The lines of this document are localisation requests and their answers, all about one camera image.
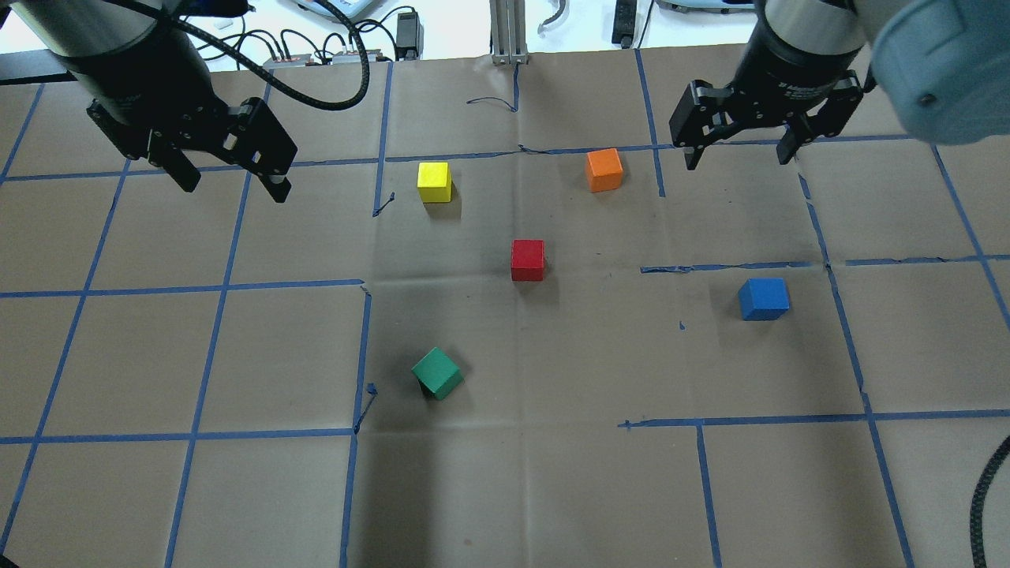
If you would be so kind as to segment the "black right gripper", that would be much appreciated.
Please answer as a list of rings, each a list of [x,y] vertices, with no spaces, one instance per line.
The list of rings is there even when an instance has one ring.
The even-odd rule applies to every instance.
[[[755,28],[735,75],[722,88],[692,80],[670,120],[671,141],[695,171],[705,148],[751,129],[785,127],[778,163],[789,164],[816,137],[834,137],[855,114],[863,89],[849,68],[858,51],[815,54]]]

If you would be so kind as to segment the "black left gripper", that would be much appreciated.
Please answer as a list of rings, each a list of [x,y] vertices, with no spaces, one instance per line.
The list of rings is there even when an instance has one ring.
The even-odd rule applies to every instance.
[[[230,106],[183,35],[145,35],[98,54],[72,54],[66,68],[93,100],[87,113],[127,159],[145,159],[187,193],[200,171],[189,152],[213,155],[262,178],[275,204],[292,190],[297,145],[259,97]]]

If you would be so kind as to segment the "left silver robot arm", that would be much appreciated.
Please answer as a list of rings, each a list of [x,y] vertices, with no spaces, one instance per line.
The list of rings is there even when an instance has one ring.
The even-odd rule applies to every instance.
[[[152,1],[148,17],[102,1],[14,1],[12,9],[50,48],[55,60],[93,95],[88,115],[127,159],[145,159],[192,192],[201,174],[192,151],[238,165],[278,204],[297,145],[252,97],[220,99],[184,30],[167,18],[174,1]]]

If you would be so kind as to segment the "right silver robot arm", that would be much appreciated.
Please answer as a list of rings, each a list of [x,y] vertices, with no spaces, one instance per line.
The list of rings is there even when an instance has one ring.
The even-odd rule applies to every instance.
[[[668,128],[693,170],[710,145],[783,127],[787,164],[837,136],[874,87],[906,133],[964,145],[1003,136],[1008,118],[1006,1],[758,1],[728,85],[692,80]]]

